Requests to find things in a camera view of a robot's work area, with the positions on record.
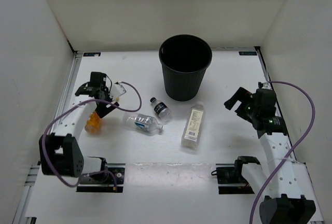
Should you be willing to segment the orange juice bottle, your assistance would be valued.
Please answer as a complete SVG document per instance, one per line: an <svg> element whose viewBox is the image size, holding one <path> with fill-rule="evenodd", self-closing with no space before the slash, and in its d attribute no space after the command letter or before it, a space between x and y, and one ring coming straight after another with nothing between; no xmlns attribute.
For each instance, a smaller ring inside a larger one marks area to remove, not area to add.
<svg viewBox="0 0 332 224"><path fill-rule="evenodd" d="M101 126L101 118L94 111L85 125L85 131L90 134L97 134Z"/></svg>

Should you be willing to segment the tall clear white-label bottle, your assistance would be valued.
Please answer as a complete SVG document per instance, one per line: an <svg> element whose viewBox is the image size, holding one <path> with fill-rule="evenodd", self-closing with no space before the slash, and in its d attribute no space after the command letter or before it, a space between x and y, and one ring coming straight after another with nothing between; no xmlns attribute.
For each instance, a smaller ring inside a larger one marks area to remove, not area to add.
<svg viewBox="0 0 332 224"><path fill-rule="evenodd" d="M196 102L196 104L190 108L190 114L182 135L182 147L190 149L198 148L204 116L204 104L202 102Z"/></svg>

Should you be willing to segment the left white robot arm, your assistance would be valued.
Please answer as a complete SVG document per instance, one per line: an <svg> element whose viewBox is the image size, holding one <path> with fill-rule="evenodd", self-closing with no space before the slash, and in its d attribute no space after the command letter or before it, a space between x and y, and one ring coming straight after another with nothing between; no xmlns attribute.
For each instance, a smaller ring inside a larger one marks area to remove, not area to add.
<svg viewBox="0 0 332 224"><path fill-rule="evenodd" d="M103 102L86 100L104 100L114 102L110 89L106 86L107 75L102 72L91 72L90 81L82 84L75 92L73 105L77 106L72 112L61 118L59 125L45 138L45 149L42 138L39 139L39 153L41 169L45 175L54 175L49 163L61 176L79 177L84 171L84 157L78 145L78 138L92 113L103 118L119 106Z"/></svg>

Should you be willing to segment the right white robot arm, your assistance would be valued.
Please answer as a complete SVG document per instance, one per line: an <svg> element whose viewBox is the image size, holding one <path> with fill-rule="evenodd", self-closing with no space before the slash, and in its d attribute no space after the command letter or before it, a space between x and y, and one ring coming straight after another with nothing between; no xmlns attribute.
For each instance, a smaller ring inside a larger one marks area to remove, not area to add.
<svg viewBox="0 0 332 224"><path fill-rule="evenodd" d="M255 210L259 210L262 223L309 223L316 206L298 185L287 127L276 115L276 93L265 85L254 93L240 87L224 106L231 110L236 102L240 102L237 116L251 123L257 132L270 173L263 172L255 157L239 156L235 160L233 177L241 183L247 181L255 194L250 223Z"/></svg>

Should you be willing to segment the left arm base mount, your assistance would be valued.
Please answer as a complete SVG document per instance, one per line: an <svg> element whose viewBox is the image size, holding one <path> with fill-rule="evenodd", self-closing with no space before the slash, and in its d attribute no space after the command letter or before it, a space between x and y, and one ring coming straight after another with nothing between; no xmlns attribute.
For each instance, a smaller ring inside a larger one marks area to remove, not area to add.
<svg viewBox="0 0 332 224"><path fill-rule="evenodd" d="M81 181L76 187L79 193L123 193L125 181L125 164L107 164L107 169L112 173L92 175Z"/></svg>

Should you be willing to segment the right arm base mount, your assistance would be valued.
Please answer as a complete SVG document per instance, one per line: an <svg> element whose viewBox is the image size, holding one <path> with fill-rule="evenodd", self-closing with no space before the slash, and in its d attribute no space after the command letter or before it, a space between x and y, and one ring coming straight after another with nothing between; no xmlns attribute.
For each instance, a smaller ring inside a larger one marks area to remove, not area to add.
<svg viewBox="0 0 332 224"><path fill-rule="evenodd" d="M254 194L247 180L238 174L234 164L216 164L211 176L217 179L219 195Z"/></svg>

